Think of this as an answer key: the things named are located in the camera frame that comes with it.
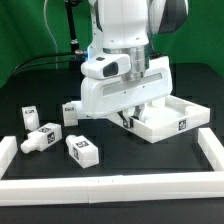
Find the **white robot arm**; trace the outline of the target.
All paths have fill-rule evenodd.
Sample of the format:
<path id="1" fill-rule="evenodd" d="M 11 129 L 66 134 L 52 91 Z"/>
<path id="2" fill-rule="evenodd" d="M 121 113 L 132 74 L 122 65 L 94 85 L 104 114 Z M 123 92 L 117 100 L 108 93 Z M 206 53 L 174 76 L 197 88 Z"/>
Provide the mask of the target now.
<path id="1" fill-rule="evenodd" d="M 81 65 L 84 113 L 97 119 L 116 113 L 123 126 L 144 104 L 172 91 L 169 58 L 154 51 L 154 34 L 177 31 L 188 0 L 89 0 L 93 40 Z"/>

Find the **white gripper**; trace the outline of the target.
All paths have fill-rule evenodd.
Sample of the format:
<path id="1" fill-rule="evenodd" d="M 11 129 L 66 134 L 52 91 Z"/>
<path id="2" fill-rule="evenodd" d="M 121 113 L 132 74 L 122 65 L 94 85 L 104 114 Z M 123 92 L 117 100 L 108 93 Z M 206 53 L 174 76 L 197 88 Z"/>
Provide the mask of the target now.
<path id="1" fill-rule="evenodd" d="M 123 81 L 121 76 L 106 79 L 85 77 L 81 101 L 85 114 L 97 119 L 118 112 L 124 128 L 130 128 L 123 110 L 134 107 L 133 118 L 140 120 L 144 103 L 168 96 L 172 79 L 167 56 L 150 61 L 150 67 L 139 81 Z"/>

